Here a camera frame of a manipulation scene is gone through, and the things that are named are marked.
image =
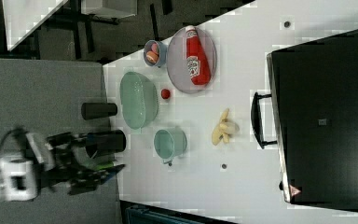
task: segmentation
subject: plate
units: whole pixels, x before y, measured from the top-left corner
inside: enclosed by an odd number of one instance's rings
[[[201,45],[208,59],[208,65],[211,71],[211,81],[209,83],[211,83],[216,70],[216,50],[209,35],[200,28],[196,27],[196,29]],[[208,83],[206,85],[197,86],[191,81],[190,74],[187,70],[185,28],[176,32],[176,34],[172,37],[170,45],[168,46],[167,69],[168,76],[170,77],[173,86],[184,93],[194,94],[205,90],[209,85]]]

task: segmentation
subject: small bowl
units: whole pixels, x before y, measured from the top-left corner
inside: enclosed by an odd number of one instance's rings
[[[159,49],[159,57],[158,57],[158,61],[156,63],[151,63],[150,61],[147,60],[146,58],[146,54],[148,51],[152,50],[152,45],[156,43],[158,45],[158,49]],[[156,41],[156,40],[149,40],[147,41],[147,43],[145,44],[144,47],[144,60],[145,63],[149,66],[156,66],[156,67],[161,67],[163,64],[165,64],[166,61],[166,55],[167,55],[167,47],[165,47],[165,45],[163,43],[161,43],[160,41]]]

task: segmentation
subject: white table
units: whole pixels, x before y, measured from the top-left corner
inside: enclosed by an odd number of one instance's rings
[[[7,50],[13,50],[68,0],[2,0]]]
[[[292,26],[284,28],[285,21]],[[255,91],[269,90],[267,54],[357,29],[358,1],[258,0],[200,28],[213,37],[218,57],[207,91],[179,92],[166,68],[145,65],[141,50],[103,68],[108,100],[119,108],[119,82],[129,70],[153,80],[158,93],[163,88],[173,93],[168,103],[160,99],[156,120],[141,131],[129,129],[120,112],[111,118],[114,129],[122,129],[129,139],[128,148],[117,154],[127,164],[117,178],[120,199],[236,223],[358,223],[358,218],[346,217],[358,213],[285,203],[278,189],[278,150],[274,146],[262,150],[250,127]],[[266,140],[274,140],[271,102],[265,102],[264,133]],[[227,107],[241,131],[229,145],[214,147],[211,133]],[[173,125],[186,132],[188,148],[169,167],[156,154],[153,137],[158,129]]]

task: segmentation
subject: black cup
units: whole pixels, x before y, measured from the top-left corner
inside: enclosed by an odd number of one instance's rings
[[[81,106],[83,119],[100,119],[117,114],[117,105],[114,103],[84,103]]]
[[[86,152],[90,158],[113,155],[126,149],[126,140],[126,135],[121,130],[88,133]]]

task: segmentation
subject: red ketchup bottle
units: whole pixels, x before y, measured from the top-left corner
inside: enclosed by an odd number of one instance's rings
[[[208,60],[194,26],[186,27],[187,68],[194,85],[205,85],[211,80]]]

